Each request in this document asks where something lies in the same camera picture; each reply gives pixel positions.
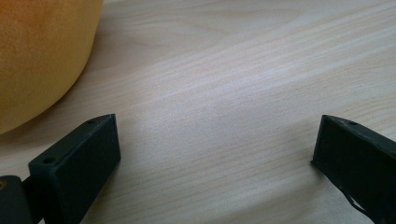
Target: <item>orange object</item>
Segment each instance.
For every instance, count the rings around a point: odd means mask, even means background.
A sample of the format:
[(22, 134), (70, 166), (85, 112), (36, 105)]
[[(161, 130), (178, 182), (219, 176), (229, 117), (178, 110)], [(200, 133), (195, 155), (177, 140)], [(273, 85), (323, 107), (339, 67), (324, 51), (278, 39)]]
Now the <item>orange object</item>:
[(0, 133), (58, 101), (91, 53), (102, 0), (0, 1)]

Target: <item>light wooden surface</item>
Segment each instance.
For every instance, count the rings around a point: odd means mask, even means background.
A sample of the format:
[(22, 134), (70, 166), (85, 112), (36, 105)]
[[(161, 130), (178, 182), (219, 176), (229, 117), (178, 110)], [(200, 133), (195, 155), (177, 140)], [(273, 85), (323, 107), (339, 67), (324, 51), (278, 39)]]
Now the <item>light wooden surface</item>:
[(371, 223), (309, 162), (322, 114), (396, 140), (396, 2), (106, 1), (76, 85), (0, 136), (0, 175), (108, 113), (122, 161), (83, 223)]

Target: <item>black clamp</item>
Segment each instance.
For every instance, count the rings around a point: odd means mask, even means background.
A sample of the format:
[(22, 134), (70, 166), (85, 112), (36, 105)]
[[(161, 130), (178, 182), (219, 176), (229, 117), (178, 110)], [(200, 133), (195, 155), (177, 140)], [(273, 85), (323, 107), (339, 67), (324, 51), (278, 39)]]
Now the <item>black clamp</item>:
[(30, 176), (0, 176), (0, 223), (78, 224), (120, 162), (115, 115), (90, 119), (29, 162)]
[(396, 223), (396, 143), (347, 119), (323, 116), (311, 161), (375, 224)]

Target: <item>wood grain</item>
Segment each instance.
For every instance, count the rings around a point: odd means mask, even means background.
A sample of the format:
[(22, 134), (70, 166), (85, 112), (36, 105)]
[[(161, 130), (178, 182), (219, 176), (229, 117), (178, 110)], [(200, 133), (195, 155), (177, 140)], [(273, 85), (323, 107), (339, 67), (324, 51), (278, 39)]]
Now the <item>wood grain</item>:
[(75, 86), (0, 136), (0, 175), (116, 113), (83, 223), (371, 223), (309, 162), (322, 114), (396, 140), (395, 71), (395, 1), (105, 1)]

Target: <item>screw hole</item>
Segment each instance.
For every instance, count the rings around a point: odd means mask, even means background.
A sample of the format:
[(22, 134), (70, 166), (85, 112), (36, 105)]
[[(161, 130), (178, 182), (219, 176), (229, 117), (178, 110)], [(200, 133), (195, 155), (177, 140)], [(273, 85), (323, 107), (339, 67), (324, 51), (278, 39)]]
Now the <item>screw hole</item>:
[(43, 160), (44, 164), (51, 164), (53, 162), (55, 162), (55, 158), (53, 158), (53, 157), (49, 157), (49, 158), (46, 158)]
[(0, 190), (1, 189), (5, 189), (7, 186), (7, 182), (6, 181), (0, 181)]

